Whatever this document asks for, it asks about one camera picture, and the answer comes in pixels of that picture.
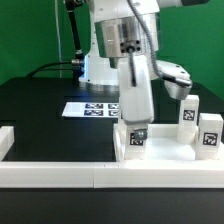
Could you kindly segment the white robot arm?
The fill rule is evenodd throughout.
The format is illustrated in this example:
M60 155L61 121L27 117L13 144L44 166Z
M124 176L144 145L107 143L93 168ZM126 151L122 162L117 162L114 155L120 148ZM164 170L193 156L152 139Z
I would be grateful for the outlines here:
M154 120L150 76L164 80L170 95L184 99L192 82L186 75L167 73L158 66L157 14L162 0L85 0L93 14L99 56L114 59L121 116L136 139L146 140Z

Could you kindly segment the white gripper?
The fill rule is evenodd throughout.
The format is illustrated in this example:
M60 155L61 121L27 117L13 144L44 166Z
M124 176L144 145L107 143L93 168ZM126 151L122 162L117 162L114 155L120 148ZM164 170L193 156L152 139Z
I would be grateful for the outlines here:
M148 124L154 121L151 81L163 75L164 85L171 98L184 100L192 88L190 74L180 65L157 60L159 74L144 55L118 61L120 110L124 123L134 127L136 140L146 140Z

